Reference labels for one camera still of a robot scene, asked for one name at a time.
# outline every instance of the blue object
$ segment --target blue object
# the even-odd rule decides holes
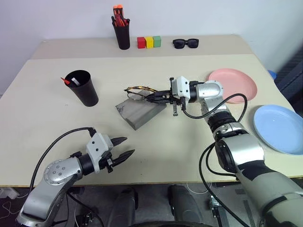
[[[276,73],[273,72],[272,70],[268,70],[268,72],[271,75],[271,77],[275,80],[276,79]]]
[[[303,155],[303,118],[278,105],[264,105],[254,115],[257,134],[273,149]]]

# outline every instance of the wire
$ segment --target wire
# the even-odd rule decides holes
[[[26,193],[25,195],[22,195],[22,196],[17,196],[16,199],[22,199],[24,197],[27,197],[28,196],[28,193]]]
[[[43,159],[45,158],[45,156],[47,155],[47,153],[53,148],[53,146],[59,141],[61,140],[64,136],[67,136],[68,134],[71,134],[73,132],[76,132],[76,131],[81,131],[81,130],[88,130],[90,133],[91,131],[94,131],[94,128],[92,127],[84,127],[84,128],[78,128],[78,129],[73,129],[73,130],[70,130],[66,133],[64,133],[63,135],[59,136],[54,142],[51,143],[51,145],[46,149],[46,151],[43,153],[43,155],[41,156],[41,158],[39,159],[36,167],[35,167],[35,170],[34,170],[34,173],[33,173],[33,176],[32,176],[32,179],[31,179],[31,182],[30,182],[30,186],[29,186],[29,192],[30,193],[34,187],[34,183],[35,183],[35,178],[36,178],[36,175],[37,175],[37,172],[38,172],[38,169],[43,161]]]
[[[2,219],[2,218],[7,218],[7,217],[10,216],[11,214],[18,214],[18,213],[20,212],[20,210],[18,210],[18,211],[16,211],[16,212],[11,212],[11,211],[10,211],[10,208],[11,208],[11,201],[5,202],[4,204],[2,204],[2,207],[3,207],[3,209],[7,210],[9,213],[8,213],[6,216],[1,217],[0,219]]]
[[[208,192],[208,190],[206,190],[205,192],[194,192],[193,190],[191,190],[191,189],[189,188],[187,182],[186,182],[186,186],[187,186],[187,189],[188,189],[190,192],[194,193],[194,194],[202,195],[202,194],[205,194],[205,193]]]
[[[69,192],[67,193],[67,195],[72,199],[74,200],[75,202],[77,202],[78,204],[80,204],[81,206],[85,207],[86,209],[90,210],[90,212],[92,212],[96,218],[98,219],[98,221],[100,222],[101,224],[101,227],[104,227],[104,224],[103,224],[103,221],[102,219],[100,218],[100,216],[92,209],[90,208],[89,206],[83,204],[81,201],[79,201],[78,199],[76,199],[75,197],[73,197]]]
[[[212,147],[213,144],[209,145],[202,153],[200,160],[199,160],[199,173],[200,173],[200,177],[203,181],[203,184],[205,186],[205,188],[207,188],[207,190],[209,191],[209,193],[218,201],[218,203],[221,204],[221,206],[230,213],[230,215],[232,215],[239,223],[241,223],[244,227],[249,227],[242,219],[240,219],[234,212],[232,212],[216,195],[215,193],[210,189],[210,187],[208,187],[204,177],[203,177],[203,173],[202,173],[202,160],[203,157],[205,155],[205,153]]]
[[[207,155],[206,155],[206,167],[207,167],[207,169],[208,169],[211,173],[216,174],[216,175],[236,177],[235,174],[219,173],[219,172],[216,172],[216,171],[214,171],[214,170],[212,170],[212,169],[210,168],[210,166],[209,166],[209,164],[208,164],[208,159],[209,159],[210,152],[211,152],[212,149],[214,148],[214,144],[215,144],[215,143],[212,143],[212,144],[211,144],[211,147],[210,147],[210,149],[208,150]]]
[[[193,119],[201,119],[201,118],[204,118],[204,117],[206,117],[206,116],[208,116],[208,115],[210,115],[211,113],[213,113],[215,110],[217,110],[220,106],[222,106],[225,102],[227,102],[228,100],[230,100],[231,98],[233,98],[233,97],[236,97],[236,96],[241,96],[241,97],[243,97],[243,99],[244,99],[244,108],[243,108],[243,110],[242,110],[242,113],[241,113],[241,115],[240,115],[240,117],[239,117],[239,119],[238,119],[238,122],[240,122],[241,120],[242,120],[242,118],[243,118],[243,116],[245,115],[245,112],[246,112],[246,109],[247,109],[247,98],[246,98],[246,96],[244,95],[244,94],[241,94],[241,93],[237,93],[237,94],[234,94],[234,95],[231,95],[231,96],[229,96],[229,97],[227,97],[226,99],[224,99],[219,105],[217,105],[214,109],[212,109],[211,111],[209,111],[209,112],[207,112],[207,113],[205,113],[205,114],[203,114],[203,115],[201,115],[201,116],[192,116],[192,115],[190,115],[190,114],[188,114],[187,112],[186,112],[186,103],[185,103],[185,99],[182,99],[181,100],[181,102],[182,102],[182,105],[183,105],[183,108],[182,108],[182,110],[183,110],[183,112],[184,112],[184,114],[186,115],[186,116],[188,116],[188,117],[190,117],[190,118],[193,118]],[[206,152],[208,152],[208,156],[209,156],[209,154],[210,154],[210,152],[211,152],[211,150],[213,149],[213,147],[214,147],[214,143],[212,143],[211,145],[209,145],[204,151],[203,151],[203,153],[202,153],[202,155],[201,155],[201,157],[200,157],[200,159],[199,159],[199,173],[200,173],[200,177],[201,177],[201,179],[202,179],[202,182],[203,182],[203,184],[204,184],[204,186],[205,186],[205,188],[209,191],[209,193],[218,201],[218,203],[220,203],[221,204],[221,206],[227,211],[227,212],[229,212],[239,223],[241,223],[244,227],[249,227],[242,219],[240,219],[235,213],[233,213],[216,195],[215,195],[215,193],[210,189],[210,187],[208,187],[208,185],[207,185],[207,183],[206,183],[206,181],[205,181],[205,179],[204,179],[204,177],[203,177],[203,173],[202,173],[202,160],[203,160],[203,157],[204,157],[204,155],[206,154]]]
[[[183,110],[183,113],[184,113],[187,117],[190,117],[190,118],[193,118],[193,119],[201,119],[201,118],[204,118],[204,117],[210,115],[212,112],[214,112],[215,110],[217,110],[220,106],[222,106],[222,105],[223,105],[224,103],[226,103],[228,100],[230,100],[231,98],[234,98],[234,97],[236,97],[236,96],[241,96],[241,97],[243,97],[243,99],[244,99],[244,108],[243,108],[242,114],[241,114],[241,116],[240,116],[240,118],[239,118],[239,120],[238,120],[238,122],[239,122],[239,121],[242,120],[242,118],[243,118],[243,116],[244,116],[244,114],[245,114],[245,112],[246,112],[246,109],[247,109],[247,98],[246,98],[246,96],[245,96],[244,94],[241,94],[241,93],[236,93],[236,94],[233,94],[233,95],[231,95],[231,96],[228,96],[228,97],[227,97],[226,99],[224,99],[221,103],[219,103],[214,109],[212,109],[211,111],[209,111],[209,112],[207,112],[207,113],[205,113],[205,114],[203,114],[203,115],[201,115],[201,116],[192,116],[192,115],[190,115],[188,112],[186,112],[185,99],[182,99],[182,100],[181,100],[182,105],[183,105],[182,110]]]
[[[70,217],[70,206],[68,205],[68,197],[67,197],[67,194],[65,194],[65,197],[66,197],[66,205],[67,205],[67,218],[66,218],[66,223],[65,223],[64,227],[67,226],[68,219],[69,219],[69,217]]]
[[[237,122],[240,122],[240,121],[242,120],[243,116],[245,115],[246,109],[247,109],[247,99],[244,98],[244,108],[243,108],[242,113],[241,113],[239,119],[237,120]],[[214,170],[212,170],[212,169],[210,168],[210,166],[209,166],[209,164],[208,164],[208,159],[209,159],[210,152],[212,152],[213,148],[214,148],[214,143],[212,144],[212,146],[210,147],[210,149],[209,149],[209,151],[207,152],[207,155],[206,155],[206,161],[205,161],[205,162],[206,162],[206,167],[207,167],[207,169],[208,169],[211,173],[216,174],[216,175],[236,177],[235,174],[219,173],[219,172],[216,172],[216,171],[214,171]]]
[[[75,219],[75,223],[76,223],[77,227],[79,227],[78,222],[76,220],[76,208],[75,208],[75,211],[74,211],[74,219]]]

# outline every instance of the red block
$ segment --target red block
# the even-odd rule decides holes
[[[145,48],[145,39],[144,37],[137,37],[138,49]]]

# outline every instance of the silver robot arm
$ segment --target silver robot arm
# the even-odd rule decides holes
[[[201,104],[202,114],[211,112],[223,101],[223,87],[214,80],[205,83],[171,78],[170,91],[150,95],[150,102],[176,105]],[[220,166],[234,173],[254,201],[267,227],[303,227],[303,190],[285,175],[269,169],[264,150],[223,104],[204,118],[213,132]]]
[[[83,175],[112,167],[128,159],[134,150],[112,159],[111,149],[126,140],[126,137],[110,139],[107,135],[95,133],[86,145],[87,154],[76,153],[76,157],[57,160],[47,166],[43,178],[28,195],[17,222],[27,227],[49,227],[60,208],[67,190]]]

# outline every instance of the gray block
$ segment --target gray block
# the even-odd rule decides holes
[[[135,130],[147,123],[166,108],[166,104],[149,103],[147,101],[134,101],[127,99],[116,105],[122,118]]]

